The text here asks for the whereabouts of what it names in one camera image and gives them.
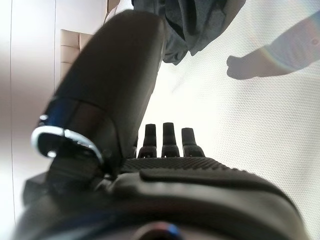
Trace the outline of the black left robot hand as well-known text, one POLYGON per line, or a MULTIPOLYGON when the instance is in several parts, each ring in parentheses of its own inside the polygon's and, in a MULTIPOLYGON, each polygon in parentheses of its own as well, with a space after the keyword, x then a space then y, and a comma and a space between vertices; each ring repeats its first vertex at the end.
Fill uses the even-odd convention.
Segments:
POLYGON ((126 10, 81 51, 31 135, 52 160, 29 178, 14 240, 306 240, 302 217, 271 182, 204 155, 191 128, 138 131, 165 48, 165 23, 126 10))

